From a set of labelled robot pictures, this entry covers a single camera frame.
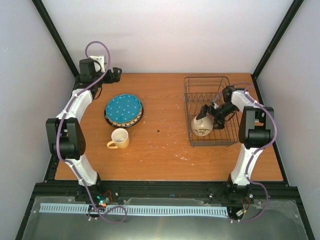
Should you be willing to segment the white ceramic bowl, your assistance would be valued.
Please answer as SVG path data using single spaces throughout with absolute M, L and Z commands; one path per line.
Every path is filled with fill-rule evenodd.
M 198 137 L 204 137 L 211 133 L 214 128 L 213 120 L 210 116 L 197 119 L 195 116 L 191 121 L 191 131 Z

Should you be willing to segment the black wire dish rack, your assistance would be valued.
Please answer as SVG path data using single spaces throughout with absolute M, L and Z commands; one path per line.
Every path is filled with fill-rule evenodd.
M 230 85 L 226 76 L 187 76 L 184 78 L 184 109 L 190 145 L 199 146 L 231 146 L 239 142 L 239 111 L 233 111 L 225 118 L 223 129 L 213 129 L 207 135 L 197 136 L 192 132 L 192 120 L 203 105 L 210 105 L 216 100 L 217 105 L 224 103 L 222 90 Z

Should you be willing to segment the teal polka dot plate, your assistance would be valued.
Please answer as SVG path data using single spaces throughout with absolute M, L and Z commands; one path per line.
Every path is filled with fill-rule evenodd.
M 114 123 L 128 123 L 138 117 L 142 104 L 134 94 L 121 94 L 113 97 L 105 107 L 105 118 Z

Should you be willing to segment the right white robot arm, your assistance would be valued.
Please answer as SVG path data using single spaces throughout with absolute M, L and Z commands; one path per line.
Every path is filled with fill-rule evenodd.
M 225 200 L 235 203 L 249 195 L 256 162 L 263 150 L 274 143 L 278 132 L 274 109 L 258 103 L 247 88 L 229 85 L 218 96 L 223 97 L 223 104 L 218 105 L 213 100 L 210 105 L 203 105 L 191 120 L 191 131 L 204 137 L 214 129 L 224 129 L 227 116 L 241 112 L 238 128 L 240 153 L 223 190 Z

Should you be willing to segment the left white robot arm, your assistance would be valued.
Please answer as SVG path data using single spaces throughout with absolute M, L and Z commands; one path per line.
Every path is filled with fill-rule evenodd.
M 102 56 L 79 61 L 80 73 L 75 77 L 69 101 L 61 113 L 45 123 L 50 153 L 70 167 L 78 184 L 88 187 L 86 195 L 95 202 L 103 198 L 104 188 L 97 184 L 99 174 L 86 157 L 86 140 L 80 121 L 99 88 L 121 79 L 121 68 L 106 70 L 104 63 Z

